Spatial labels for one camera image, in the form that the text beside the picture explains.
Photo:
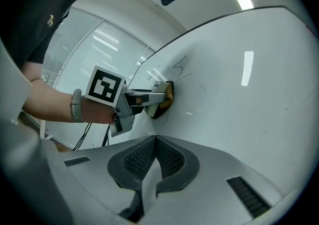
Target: man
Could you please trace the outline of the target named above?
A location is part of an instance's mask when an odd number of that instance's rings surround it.
[[[113,109],[87,98],[82,99],[76,119],[71,109],[73,95],[59,92],[41,80],[41,65],[49,42],[76,0],[1,1],[7,4],[7,9],[1,9],[0,36],[16,65],[33,85],[24,111],[48,121],[112,123]]]

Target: smartwatch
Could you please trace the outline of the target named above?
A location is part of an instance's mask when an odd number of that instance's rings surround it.
[[[71,114],[74,123],[84,122],[81,114],[82,98],[81,89],[75,89],[71,101]]]

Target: black shirt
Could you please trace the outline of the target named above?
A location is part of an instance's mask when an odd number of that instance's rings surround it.
[[[76,0],[1,0],[0,36],[19,68],[43,63],[50,40]]]

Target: watch strap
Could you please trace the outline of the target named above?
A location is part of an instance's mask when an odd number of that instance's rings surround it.
[[[73,117],[73,121],[75,123],[83,123],[83,118],[81,114],[81,108],[82,108],[82,90],[76,89],[74,90],[72,101],[71,101],[71,113]]]

